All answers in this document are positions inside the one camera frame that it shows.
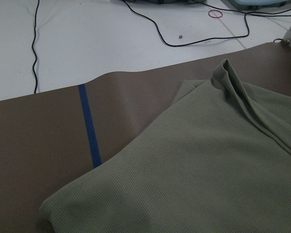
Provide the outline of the green long-sleeve shirt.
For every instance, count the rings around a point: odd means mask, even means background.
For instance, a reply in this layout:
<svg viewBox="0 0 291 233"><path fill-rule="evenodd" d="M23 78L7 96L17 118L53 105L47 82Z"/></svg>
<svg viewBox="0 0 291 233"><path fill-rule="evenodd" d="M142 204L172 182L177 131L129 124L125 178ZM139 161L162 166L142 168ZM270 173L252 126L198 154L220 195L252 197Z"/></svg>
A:
<svg viewBox="0 0 291 233"><path fill-rule="evenodd" d="M57 233L291 233L291 97L223 60L39 211Z"/></svg>

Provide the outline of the red rubber band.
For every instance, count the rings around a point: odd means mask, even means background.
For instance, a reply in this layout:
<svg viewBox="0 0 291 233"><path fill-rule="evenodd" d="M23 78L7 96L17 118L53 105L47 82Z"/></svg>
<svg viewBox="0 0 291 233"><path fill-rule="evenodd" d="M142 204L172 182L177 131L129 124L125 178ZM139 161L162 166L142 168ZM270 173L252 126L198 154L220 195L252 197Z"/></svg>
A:
<svg viewBox="0 0 291 233"><path fill-rule="evenodd" d="M211 18L221 18L223 13L220 10L209 10L208 16Z"/></svg>

